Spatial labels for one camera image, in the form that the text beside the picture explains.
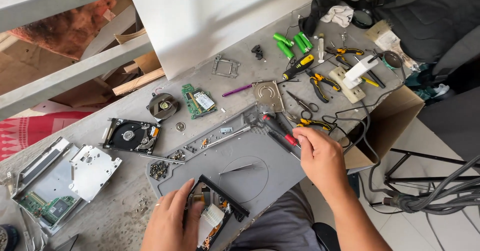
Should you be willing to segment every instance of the right hand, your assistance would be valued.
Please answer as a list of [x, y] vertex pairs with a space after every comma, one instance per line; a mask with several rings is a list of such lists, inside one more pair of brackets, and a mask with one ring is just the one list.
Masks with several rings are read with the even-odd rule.
[[301, 145], [301, 167], [323, 197], [330, 202], [351, 190], [342, 146], [322, 131], [310, 127], [293, 129]]

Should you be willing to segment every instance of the red patterned fabric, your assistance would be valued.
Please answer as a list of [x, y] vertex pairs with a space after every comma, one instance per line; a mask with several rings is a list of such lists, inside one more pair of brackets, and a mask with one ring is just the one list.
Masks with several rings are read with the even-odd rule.
[[50, 136], [92, 112], [58, 112], [0, 122], [0, 161]]

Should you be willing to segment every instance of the red-handled screwdriver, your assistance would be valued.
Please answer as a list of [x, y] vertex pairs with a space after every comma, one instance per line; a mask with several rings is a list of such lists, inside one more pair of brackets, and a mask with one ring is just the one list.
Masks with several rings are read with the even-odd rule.
[[270, 127], [271, 130], [277, 132], [278, 134], [280, 134], [280, 136], [284, 137], [289, 144], [292, 144], [293, 146], [297, 146], [298, 148], [301, 149], [301, 147], [297, 143], [297, 140], [294, 137], [292, 137], [291, 134], [287, 133], [279, 125], [279, 122], [277, 122], [276, 119], [272, 118], [267, 114], [263, 115], [262, 119], [268, 125], [268, 127]]

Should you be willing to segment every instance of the gray pants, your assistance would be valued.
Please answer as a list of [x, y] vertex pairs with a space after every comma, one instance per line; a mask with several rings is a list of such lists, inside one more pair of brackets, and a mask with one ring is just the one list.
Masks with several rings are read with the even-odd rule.
[[230, 251], [321, 251], [312, 225], [314, 214], [296, 184], [233, 241]]

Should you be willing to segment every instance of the purple pen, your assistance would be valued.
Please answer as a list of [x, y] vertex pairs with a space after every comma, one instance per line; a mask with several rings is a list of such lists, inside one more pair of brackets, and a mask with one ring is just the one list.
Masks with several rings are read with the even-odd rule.
[[252, 85], [251, 85], [251, 84], [248, 84], [248, 85], [245, 85], [245, 86], [243, 86], [243, 87], [236, 88], [236, 89], [234, 89], [234, 90], [231, 90], [231, 91], [229, 91], [229, 92], [224, 93], [224, 94], [222, 95], [222, 97], [227, 97], [227, 96], [229, 96], [229, 95], [233, 95], [233, 94], [235, 94], [235, 93], [241, 92], [241, 91], [246, 90], [246, 89], [251, 88], [251, 87], [252, 87]]

